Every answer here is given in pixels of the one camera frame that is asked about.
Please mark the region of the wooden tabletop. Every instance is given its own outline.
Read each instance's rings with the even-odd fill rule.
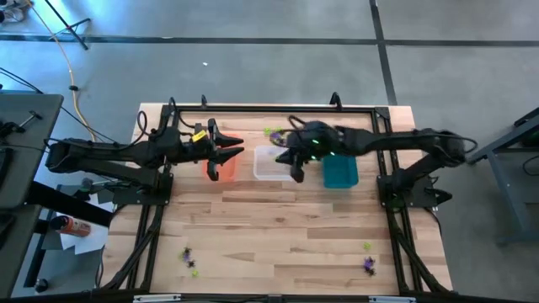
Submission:
[[[149,127],[157,127],[162,106],[141,104]],[[414,128],[410,107],[390,107],[390,114],[394,131]],[[367,114],[298,116],[329,125],[372,130]],[[245,140],[245,151],[236,158],[234,182],[209,181],[201,163],[173,167],[173,197],[163,216],[152,292],[398,293],[387,218],[377,199],[375,179],[379,170],[374,152],[356,158],[360,181],[351,189],[324,188],[320,162],[304,167],[303,183],[259,181],[253,175],[254,149],[270,145],[264,128],[289,127],[286,114],[185,112],[182,117],[189,124],[203,125],[215,118],[221,132]],[[133,136],[139,133],[135,127]],[[421,158],[421,152],[399,151],[398,157],[401,167],[407,167]],[[127,206],[112,222],[104,251],[102,284],[112,279],[133,250],[140,212],[140,206]],[[410,210],[410,218],[419,256],[435,277],[451,289],[436,222],[429,213],[418,209]],[[366,242],[371,244],[368,251],[364,249]],[[181,260],[184,247],[193,250],[199,271],[196,278]],[[364,258],[369,256],[376,260],[374,277],[362,267]],[[408,285],[412,287],[408,259],[403,257],[403,261]]]

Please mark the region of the white container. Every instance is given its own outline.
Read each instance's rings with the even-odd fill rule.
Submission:
[[[254,148],[254,176],[260,181],[293,181],[290,176],[290,165],[275,161],[286,150],[287,148],[279,146],[256,146]]]

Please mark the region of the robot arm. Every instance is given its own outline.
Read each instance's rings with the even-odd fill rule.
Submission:
[[[441,167],[456,167],[465,162],[464,138],[447,130],[412,130],[373,134],[368,130],[344,126],[334,128],[321,122],[303,122],[302,128],[282,130],[286,139],[273,141],[288,150],[277,157],[279,163],[291,165],[291,176],[298,183],[304,179],[302,165],[328,155],[362,156],[372,151],[420,149],[429,155],[406,170],[395,172],[394,189],[413,186],[414,181]]]
[[[219,178],[216,165],[243,151],[243,147],[223,148],[241,144],[243,140],[221,134],[215,119],[208,120],[207,130],[196,124],[195,133],[187,142],[181,141],[182,134],[177,127],[164,125],[152,131],[147,141],[130,145],[59,140],[51,145],[45,165],[53,173],[84,171],[153,188],[158,182],[157,169],[165,164],[165,159],[172,164],[208,160],[207,174],[216,181]],[[134,162],[141,168],[115,162]]]

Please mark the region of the metal stand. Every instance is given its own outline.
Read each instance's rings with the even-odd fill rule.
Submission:
[[[60,19],[60,21],[66,26],[65,29],[62,29],[61,31],[57,32],[54,34],[54,36],[57,36],[59,34],[62,34],[66,31],[68,31],[69,33],[71,33],[71,35],[73,35],[73,37],[75,37],[75,39],[77,39],[78,43],[81,44],[81,46],[83,47],[83,49],[85,51],[88,50],[88,47],[86,46],[86,44],[84,43],[84,40],[81,39],[81,37],[76,33],[77,31],[77,28],[78,28],[78,25],[80,24],[83,24],[85,22],[90,22],[90,18],[86,18],[84,20],[81,20],[81,21],[78,21],[76,22],[75,24],[71,24],[69,25],[66,20],[64,20],[64,18],[60,15],[60,13],[58,13],[58,11],[56,11],[56,9],[52,6],[52,4],[49,2],[49,0],[45,0],[45,2],[47,3],[47,5],[49,5],[49,7],[52,9],[52,11],[54,12],[54,14]]]
[[[510,208],[517,232],[509,237],[501,237],[498,239],[499,245],[505,245],[510,242],[528,242],[539,241],[539,231],[535,230],[531,223],[531,217],[526,207],[526,203],[522,201],[518,195],[516,186],[510,186],[510,177],[502,168],[498,158],[499,154],[509,152],[539,152],[536,147],[512,147],[514,144],[521,142],[526,137],[539,131],[539,108],[526,114],[518,119],[514,128],[509,134],[502,136],[498,140],[488,144],[481,150],[473,154],[468,160],[468,164],[473,165],[483,159],[488,159],[490,167],[496,177],[498,187],[504,196],[507,205]]]

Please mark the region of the gray floor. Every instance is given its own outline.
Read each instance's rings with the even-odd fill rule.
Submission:
[[[92,18],[85,29],[91,35],[374,38],[368,0],[52,2],[73,22]],[[539,39],[537,1],[379,0],[378,5],[388,39]],[[36,1],[36,7],[54,29],[61,27],[43,2]],[[26,22],[0,30],[45,33],[32,13]],[[210,102],[325,104],[338,91],[347,104],[387,104],[375,46],[64,47],[82,88],[82,111],[91,125],[119,141],[130,139],[139,103],[170,96],[179,102],[196,102],[204,93]],[[0,54],[2,67],[43,91],[63,94],[64,106],[73,110],[67,67],[54,44],[0,42]],[[398,104],[413,107],[421,128],[453,130],[484,145],[539,104],[537,48],[389,47],[388,55]],[[1,80],[6,89],[21,88]],[[62,113],[53,136],[88,138],[88,133]],[[494,243],[510,233],[510,219],[486,163],[437,175],[438,186],[454,194],[439,217],[455,290],[539,300],[539,245]],[[37,179],[54,186],[82,176],[42,168]],[[97,253],[48,252],[40,273],[52,284],[47,293],[90,289],[98,261]],[[20,282],[13,295],[32,294]]]

